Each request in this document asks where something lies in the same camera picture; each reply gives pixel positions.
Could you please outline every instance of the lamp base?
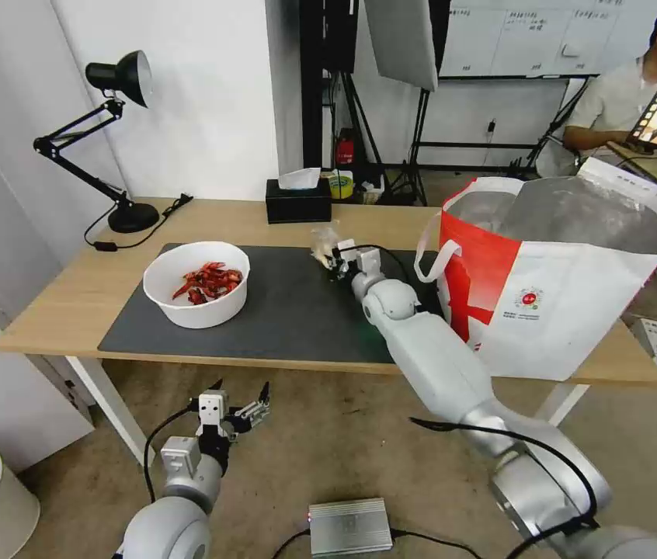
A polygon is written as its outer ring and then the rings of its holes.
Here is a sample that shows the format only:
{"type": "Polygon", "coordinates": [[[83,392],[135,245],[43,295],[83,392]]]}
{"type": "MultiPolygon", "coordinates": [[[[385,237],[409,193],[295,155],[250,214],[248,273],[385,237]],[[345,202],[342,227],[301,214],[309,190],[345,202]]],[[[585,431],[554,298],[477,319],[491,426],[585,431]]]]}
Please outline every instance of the lamp base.
{"type": "Polygon", "coordinates": [[[150,204],[132,203],[117,207],[109,215],[109,227],[116,233],[137,233],[158,223],[160,214],[150,204]]]}

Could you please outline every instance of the beige shirt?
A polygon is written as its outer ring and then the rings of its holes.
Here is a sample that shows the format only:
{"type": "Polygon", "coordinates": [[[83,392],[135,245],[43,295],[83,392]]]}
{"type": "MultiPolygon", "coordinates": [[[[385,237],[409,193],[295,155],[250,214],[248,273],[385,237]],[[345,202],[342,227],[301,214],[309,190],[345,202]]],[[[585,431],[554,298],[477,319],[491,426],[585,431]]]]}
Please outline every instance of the beige shirt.
{"type": "Polygon", "coordinates": [[[575,106],[567,126],[630,131],[657,93],[645,82],[638,58],[595,78],[575,106]]]}

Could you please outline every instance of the dried red chili pepper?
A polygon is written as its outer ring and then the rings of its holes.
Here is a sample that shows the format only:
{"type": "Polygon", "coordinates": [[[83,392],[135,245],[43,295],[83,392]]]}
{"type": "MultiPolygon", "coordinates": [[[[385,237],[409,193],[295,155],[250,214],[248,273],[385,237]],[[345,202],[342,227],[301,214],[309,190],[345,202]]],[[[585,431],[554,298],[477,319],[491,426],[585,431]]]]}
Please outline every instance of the dried red chili pepper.
{"type": "Polygon", "coordinates": [[[207,262],[198,270],[184,274],[186,283],[173,294],[173,299],[188,293],[189,302],[198,305],[227,295],[240,284],[243,274],[224,266],[224,262],[207,262]]]}

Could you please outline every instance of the table leg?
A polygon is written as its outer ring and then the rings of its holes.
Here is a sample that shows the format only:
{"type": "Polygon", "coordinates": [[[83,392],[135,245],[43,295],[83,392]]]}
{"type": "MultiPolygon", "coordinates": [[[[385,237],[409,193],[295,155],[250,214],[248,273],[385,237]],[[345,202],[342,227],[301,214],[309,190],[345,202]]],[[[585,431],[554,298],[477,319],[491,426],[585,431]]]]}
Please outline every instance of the table leg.
{"type": "Polygon", "coordinates": [[[534,417],[559,425],[588,388],[589,384],[557,384],[534,417]]]}
{"type": "MultiPolygon", "coordinates": [[[[97,359],[86,359],[84,357],[68,356],[67,361],[80,377],[80,380],[88,388],[90,394],[96,399],[98,405],[111,421],[116,432],[129,446],[137,461],[143,463],[144,442],[146,437],[132,416],[124,400],[116,391],[111,379],[103,370],[101,362],[97,359]]],[[[148,463],[151,464],[155,452],[148,452],[148,463]]]]}

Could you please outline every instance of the trash bin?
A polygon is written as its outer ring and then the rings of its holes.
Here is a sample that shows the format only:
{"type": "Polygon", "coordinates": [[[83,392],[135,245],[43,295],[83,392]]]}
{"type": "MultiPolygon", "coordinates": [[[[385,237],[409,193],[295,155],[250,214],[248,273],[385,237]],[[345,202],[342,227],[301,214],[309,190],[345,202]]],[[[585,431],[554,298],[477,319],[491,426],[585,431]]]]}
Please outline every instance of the trash bin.
{"type": "Polygon", "coordinates": [[[39,500],[0,456],[0,559],[11,559],[26,544],[39,521],[39,500]]]}

